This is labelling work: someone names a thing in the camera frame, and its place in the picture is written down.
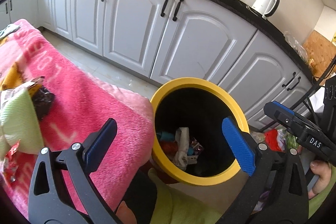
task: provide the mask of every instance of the cabinet door panel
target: cabinet door panel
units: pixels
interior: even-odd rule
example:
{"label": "cabinet door panel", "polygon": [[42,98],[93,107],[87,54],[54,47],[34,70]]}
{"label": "cabinet door panel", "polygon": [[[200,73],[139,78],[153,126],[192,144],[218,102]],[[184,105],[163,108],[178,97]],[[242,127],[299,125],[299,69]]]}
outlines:
{"label": "cabinet door panel", "polygon": [[[287,90],[287,89],[292,88],[296,83],[298,83],[298,85],[295,88],[293,88],[293,90]],[[306,92],[310,88],[311,88],[311,83],[302,73],[300,73],[295,78],[293,83],[288,86],[288,88],[285,88],[283,92],[281,92],[278,96],[271,99],[270,101],[277,101],[286,107],[292,107],[292,105],[294,105],[299,99],[301,99],[301,97],[305,95]],[[307,108],[302,103],[294,111],[303,115],[307,111]],[[250,119],[248,119],[248,124],[257,129],[261,129],[272,121],[273,120],[271,118],[267,117],[264,114],[264,110],[261,109],[257,114],[255,114]]]}
{"label": "cabinet door panel", "polygon": [[37,22],[37,0],[9,0],[11,3],[10,19],[14,23],[19,19],[25,19],[35,28]]}
{"label": "cabinet door panel", "polygon": [[161,17],[165,0],[108,0],[104,56],[147,77],[173,0]]}
{"label": "cabinet door panel", "polygon": [[48,30],[55,31],[51,0],[38,0],[38,17],[41,26]]}
{"label": "cabinet door panel", "polygon": [[9,6],[8,1],[6,0],[2,4],[0,4],[0,31],[6,28],[10,23],[11,19],[9,18]]}
{"label": "cabinet door panel", "polygon": [[55,32],[72,40],[70,0],[53,0]]}
{"label": "cabinet door panel", "polygon": [[299,69],[292,60],[257,31],[219,86],[236,100],[249,119],[284,89],[294,72],[297,75]]}
{"label": "cabinet door panel", "polygon": [[106,0],[71,0],[73,41],[99,55],[103,54]]}
{"label": "cabinet door panel", "polygon": [[209,0],[184,0],[169,17],[151,78],[162,84],[197,77],[215,84],[230,69],[256,28]]}

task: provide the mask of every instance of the pink blanket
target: pink blanket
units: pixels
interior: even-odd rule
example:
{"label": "pink blanket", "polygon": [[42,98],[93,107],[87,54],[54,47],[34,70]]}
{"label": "pink blanket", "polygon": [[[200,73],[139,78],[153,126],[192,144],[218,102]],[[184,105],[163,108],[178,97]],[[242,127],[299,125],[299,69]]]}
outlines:
{"label": "pink blanket", "polygon": [[[104,83],[86,74],[61,55],[27,21],[0,47],[0,80],[14,62],[24,80],[45,76],[44,85],[56,96],[51,112],[40,122],[45,146],[52,151],[67,149],[98,131],[109,117],[118,133],[97,172],[90,175],[98,191],[114,210],[129,183],[150,157],[154,141],[153,112],[148,99]],[[4,186],[21,213],[27,217],[28,190],[36,155],[20,154],[16,181]],[[70,177],[65,177],[71,185]],[[84,208],[72,187],[77,209]]]}

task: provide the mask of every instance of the trash can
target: trash can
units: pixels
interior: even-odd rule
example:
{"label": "trash can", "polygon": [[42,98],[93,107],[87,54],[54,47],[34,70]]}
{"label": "trash can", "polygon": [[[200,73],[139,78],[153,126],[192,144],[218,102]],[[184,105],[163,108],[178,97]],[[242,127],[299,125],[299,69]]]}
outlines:
{"label": "trash can", "polygon": [[232,117],[239,128],[249,132],[247,120],[235,100],[215,84],[198,78],[172,80],[153,95],[156,132],[171,132],[188,127],[191,136],[204,147],[196,165],[186,171],[176,167],[164,154],[155,138],[152,157],[174,179],[190,185],[216,185],[229,180],[240,170],[222,134],[222,121]]}

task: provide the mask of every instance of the white kettle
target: white kettle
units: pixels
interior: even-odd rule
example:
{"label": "white kettle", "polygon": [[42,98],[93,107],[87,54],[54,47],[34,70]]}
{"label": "white kettle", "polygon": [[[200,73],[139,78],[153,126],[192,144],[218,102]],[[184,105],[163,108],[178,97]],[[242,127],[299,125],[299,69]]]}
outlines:
{"label": "white kettle", "polygon": [[256,0],[252,9],[258,12],[263,19],[270,17],[278,8],[280,0]]}

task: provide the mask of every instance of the fingernail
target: fingernail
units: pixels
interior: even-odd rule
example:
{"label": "fingernail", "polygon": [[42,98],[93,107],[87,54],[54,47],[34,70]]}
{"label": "fingernail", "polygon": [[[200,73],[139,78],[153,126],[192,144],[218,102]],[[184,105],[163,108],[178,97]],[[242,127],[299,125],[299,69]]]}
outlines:
{"label": "fingernail", "polygon": [[316,168],[317,165],[318,165],[318,163],[315,162],[315,161],[312,161],[312,162],[310,163],[310,167],[311,167],[311,168]]}

